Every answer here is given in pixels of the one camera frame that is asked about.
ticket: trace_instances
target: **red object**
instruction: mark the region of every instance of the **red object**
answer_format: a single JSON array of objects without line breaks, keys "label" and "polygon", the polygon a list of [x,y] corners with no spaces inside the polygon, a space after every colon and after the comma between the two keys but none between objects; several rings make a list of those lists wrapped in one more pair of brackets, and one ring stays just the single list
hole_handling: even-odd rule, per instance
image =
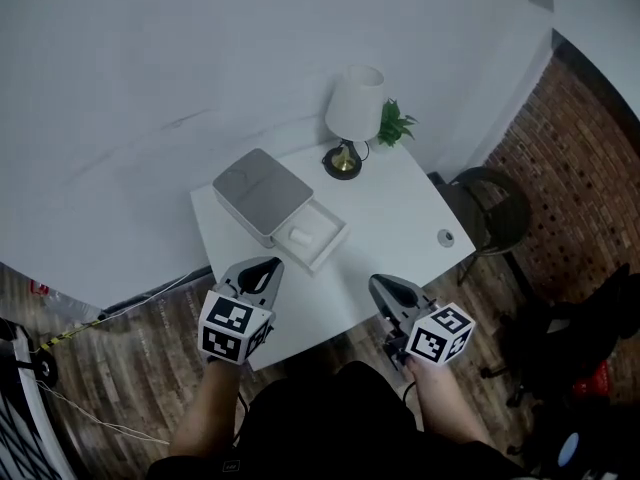
[{"label": "red object", "polygon": [[607,361],[602,361],[595,373],[586,379],[579,379],[573,385],[573,396],[586,398],[591,396],[609,396],[611,383],[609,381],[609,367]]},{"label": "red object", "polygon": [[49,287],[46,284],[38,283],[33,279],[29,285],[29,290],[35,295],[47,295],[49,293]]}]

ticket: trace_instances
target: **black and white marker cube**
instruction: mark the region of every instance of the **black and white marker cube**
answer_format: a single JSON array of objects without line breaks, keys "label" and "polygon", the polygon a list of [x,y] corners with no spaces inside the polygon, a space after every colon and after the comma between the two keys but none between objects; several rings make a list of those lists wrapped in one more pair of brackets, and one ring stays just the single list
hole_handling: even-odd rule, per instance
[{"label": "black and white marker cube", "polygon": [[444,364],[464,350],[475,325],[469,315],[451,303],[416,320],[407,352],[436,364]]},{"label": "black and white marker cube", "polygon": [[232,363],[244,363],[269,333],[275,314],[210,291],[198,320],[198,348]]}]

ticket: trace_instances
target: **white table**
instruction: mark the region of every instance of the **white table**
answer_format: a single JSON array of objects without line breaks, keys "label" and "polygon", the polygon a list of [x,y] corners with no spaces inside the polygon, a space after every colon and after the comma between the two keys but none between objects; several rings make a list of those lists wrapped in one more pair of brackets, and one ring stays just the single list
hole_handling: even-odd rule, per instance
[{"label": "white table", "polygon": [[[368,290],[372,274],[392,274],[424,285],[474,251],[453,213],[404,147],[372,152],[357,178],[338,181],[320,162],[332,146],[322,144],[278,159],[313,188],[320,203],[351,227],[347,239],[315,277],[279,249],[266,249],[254,240],[218,203],[212,185],[191,193],[215,275],[255,256],[275,255],[285,264],[273,307],[275,330],[251,356],[254,370],[302,352],[375,315],[377,308]],[[438,242],[441,229],[453,234],[452,247]]]}]

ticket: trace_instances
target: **lamp base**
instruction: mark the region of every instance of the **lamp base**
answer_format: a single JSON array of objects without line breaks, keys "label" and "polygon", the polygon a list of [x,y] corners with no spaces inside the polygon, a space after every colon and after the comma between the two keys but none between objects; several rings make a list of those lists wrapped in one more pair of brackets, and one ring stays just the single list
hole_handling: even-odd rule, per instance
[{"label": "lamp base", "polygon": [[353,142],[344,139],[324,155],[322,164],[327,174],[337,180],[352,180],[362,170],[362,159]]}]

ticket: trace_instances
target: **person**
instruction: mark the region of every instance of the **person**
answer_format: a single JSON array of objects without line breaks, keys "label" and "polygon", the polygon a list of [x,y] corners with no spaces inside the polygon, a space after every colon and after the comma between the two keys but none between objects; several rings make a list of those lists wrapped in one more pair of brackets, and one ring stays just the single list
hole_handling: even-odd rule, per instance
[{"label": "person", "polygon": [[147,478],[215,478],[234,473],[304,475],[411,473],[421,478],[522,478],[492,448],[451,370],[409,357],[424,432],[373,368],[352,362],[336,375],[283,379],[251,403],[233,447],[240,369],[207,364],[196,397],[178,425],[169,457]]}]

